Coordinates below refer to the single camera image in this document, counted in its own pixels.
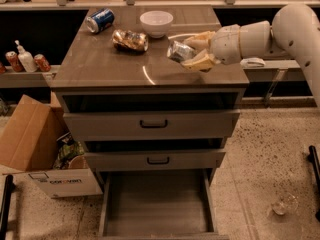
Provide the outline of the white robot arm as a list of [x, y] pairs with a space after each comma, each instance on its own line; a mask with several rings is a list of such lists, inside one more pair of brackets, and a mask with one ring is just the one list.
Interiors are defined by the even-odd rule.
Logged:
[[320, 21], [305, 4], [282, 7], [273, 20], [193, 35], [184, 43], [198, 51], [183, 66], [204, 70], [221, 62], [225, 65], [248, 58], [287, 55], [300, 66], [316, 104], [320, 107]]

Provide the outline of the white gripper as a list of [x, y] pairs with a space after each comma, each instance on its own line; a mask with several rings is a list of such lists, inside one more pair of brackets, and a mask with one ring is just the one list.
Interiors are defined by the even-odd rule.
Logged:
[[222, 27], [216, 33], [205, 31], [185, 39], [184, 44], [202, 51], [181, 65], [190, 71], [210, 71], [220, 61], [226, 65], [238, 63], [241, 60], [239, 31], [240, 26], [234, 24]]

